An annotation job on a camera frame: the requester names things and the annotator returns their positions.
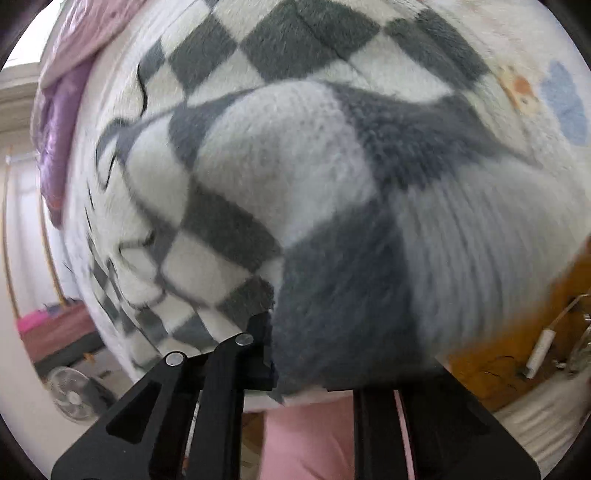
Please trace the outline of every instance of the purple fabric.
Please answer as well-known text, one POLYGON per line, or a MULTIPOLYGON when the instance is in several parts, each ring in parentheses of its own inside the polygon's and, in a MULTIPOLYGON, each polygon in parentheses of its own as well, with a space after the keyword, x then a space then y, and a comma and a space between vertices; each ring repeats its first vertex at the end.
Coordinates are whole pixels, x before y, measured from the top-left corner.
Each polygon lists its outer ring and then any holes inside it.
POLYGON ((43 66, 31 117, 31 139, 40 154, 41 191, 57 228, 61 227, 78 108, 92 65, 144 2, 77 0, 43 66))
POLYGON ((70 147, 78 108, 93 63, 94 57, 83 61, 44 91, 39 170, 41 192, 46 199, 51 222, 56 227, 61 226, 70 147))

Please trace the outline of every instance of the wooden furniture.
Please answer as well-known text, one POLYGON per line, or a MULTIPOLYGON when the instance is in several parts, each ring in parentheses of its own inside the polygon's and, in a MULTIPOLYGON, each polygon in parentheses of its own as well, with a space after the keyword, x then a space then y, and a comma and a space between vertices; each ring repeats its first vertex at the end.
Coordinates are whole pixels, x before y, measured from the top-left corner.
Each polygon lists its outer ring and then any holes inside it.
POLYGON ((540 336, 558 314, 579 294, 591 287, 591 247, 579 257, 567 274, 548 292, 546 301, 518 327, 499 338, 474 345, 453 355, 452 373, 492 411, 512 403, 556 373, 554 361, 565 361, 574 344, 587 327, 582 309, 591 312, 591 299, 582 300, 556 326, 556 338, 538 374, 531 380, 522 374, 525 364, 540 336))

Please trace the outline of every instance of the fleece blanket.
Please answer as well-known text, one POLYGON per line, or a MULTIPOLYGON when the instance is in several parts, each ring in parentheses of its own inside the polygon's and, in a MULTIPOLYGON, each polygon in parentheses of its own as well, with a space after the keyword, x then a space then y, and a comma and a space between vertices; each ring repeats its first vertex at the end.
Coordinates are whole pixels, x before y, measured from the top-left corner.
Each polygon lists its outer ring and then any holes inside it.
POLYGON ((271 309, 283 393, 423 372, 591 230, 589 72, 534 1, 197 0, 145 29, 102 63, 71 215, 139 371, 271 309))

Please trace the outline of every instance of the white wall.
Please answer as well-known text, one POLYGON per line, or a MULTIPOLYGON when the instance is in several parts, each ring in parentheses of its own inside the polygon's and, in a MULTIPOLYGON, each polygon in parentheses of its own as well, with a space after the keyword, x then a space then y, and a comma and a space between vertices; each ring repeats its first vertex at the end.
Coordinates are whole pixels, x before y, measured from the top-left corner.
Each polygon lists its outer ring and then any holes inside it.
MULTIPOLYGON (((22 142, 13 146, 13 155, 28 153, 32 149, 28 141, 22 142)), ((53 228, 47 215, 46 225, 52 257, 64 294, 66 297, 79 297, 73 275, 66 267, 68 262, 60 232, 53 228)), ((11 167, 7 197, 7 243, 12 281, 21 316, 57 303, 59 298, 53 288, 43 250, 35 161, 14 163, 11 167)))
MULTIPOLYGON (((27 136, 20 132, 0 137, 0 198, 4 194, 4 147, 7 140, 14 144, 14 154, 30 151, 26 141, 18 143, 19 138, 26 139, 27 136)), ((8 253, 23 312, 42 307, 39 302, 57 300, 43 257, 35 174, 34 163, 15 166, 9 185, 12 191, 8 198, 8 253), (25 292, 31 293, 30 299, 25 292)), ((57 250, 53 249, 59 262, 61 258, 57 250)), ((0 274, 0 342, 0 414, 23 450, 49 477, 55 461, 82 435, 85 427, 57 411, 37 377, 18 336, 3 274, 0 274)))

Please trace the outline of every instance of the pink blanket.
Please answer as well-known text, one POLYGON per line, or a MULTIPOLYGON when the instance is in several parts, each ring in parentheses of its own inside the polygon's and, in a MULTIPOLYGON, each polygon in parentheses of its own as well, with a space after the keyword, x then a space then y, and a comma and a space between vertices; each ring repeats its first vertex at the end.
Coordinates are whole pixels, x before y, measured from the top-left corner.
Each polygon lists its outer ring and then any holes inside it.
POLYGON ((41 72, 31 118, 31 138, 40 155, 41 191, 56 227, 61 226, 70 146, 80 99, 95 56, 125 28, 144 2, 75 2, 41 72))
POLYGON ((18 321, 18 330, 31 361, 38 362, 96 329, 86 306, 77 302, 54 317, 35 312, 18 321))

